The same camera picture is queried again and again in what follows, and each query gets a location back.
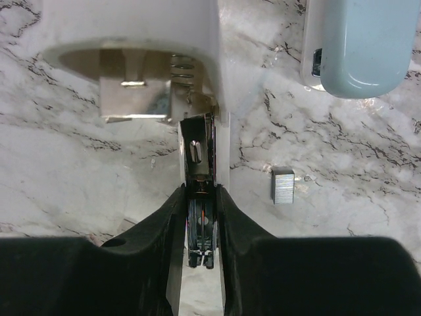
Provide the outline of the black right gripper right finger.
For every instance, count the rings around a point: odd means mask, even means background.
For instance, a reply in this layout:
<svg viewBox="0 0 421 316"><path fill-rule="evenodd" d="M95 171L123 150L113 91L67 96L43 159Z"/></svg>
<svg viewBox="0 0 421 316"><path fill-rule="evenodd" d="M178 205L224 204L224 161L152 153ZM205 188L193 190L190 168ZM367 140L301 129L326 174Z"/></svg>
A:
<svg viewBox="0 0 421 316"><path fill-rule="evenodd" d="M419 315L420 275L384 237L278 238L216 189L225 315Z"/></svg>

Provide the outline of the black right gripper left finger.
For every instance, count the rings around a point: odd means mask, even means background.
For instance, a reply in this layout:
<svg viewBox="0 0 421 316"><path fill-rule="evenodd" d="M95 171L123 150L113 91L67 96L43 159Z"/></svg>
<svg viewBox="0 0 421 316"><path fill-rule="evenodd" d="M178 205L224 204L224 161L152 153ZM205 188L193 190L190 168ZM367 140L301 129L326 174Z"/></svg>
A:
<svg viewBox="0 0 421 316"><path fill-rule="evenodd" d="M96 246L82 237L1 239L2 315L177 315L186 189Z"/></svg>

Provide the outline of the white stapler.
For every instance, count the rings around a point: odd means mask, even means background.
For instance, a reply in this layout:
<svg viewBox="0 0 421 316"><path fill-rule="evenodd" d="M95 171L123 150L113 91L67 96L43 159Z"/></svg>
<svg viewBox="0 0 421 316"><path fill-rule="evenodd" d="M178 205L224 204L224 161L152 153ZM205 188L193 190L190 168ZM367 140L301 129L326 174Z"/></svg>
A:
<svg viewBox="0 0 421 316"><path fill-rule="evenodd" d="M42 55L99 86L107 122L178 129L190 267L214 267L215 191L230 183L217 1L44 1Z"/></svg>

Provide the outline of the light blue stapler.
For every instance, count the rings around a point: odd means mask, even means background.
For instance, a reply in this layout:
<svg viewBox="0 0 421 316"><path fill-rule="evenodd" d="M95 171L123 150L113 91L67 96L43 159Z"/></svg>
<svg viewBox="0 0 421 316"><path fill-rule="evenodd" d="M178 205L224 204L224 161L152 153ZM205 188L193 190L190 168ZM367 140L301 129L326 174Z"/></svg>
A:
<svg viewBox="0 0 421 316"><path fill-rule="evenodd" d="M419 1L307 1L301 79L342 99L394 90L410 66Z"/></svg>

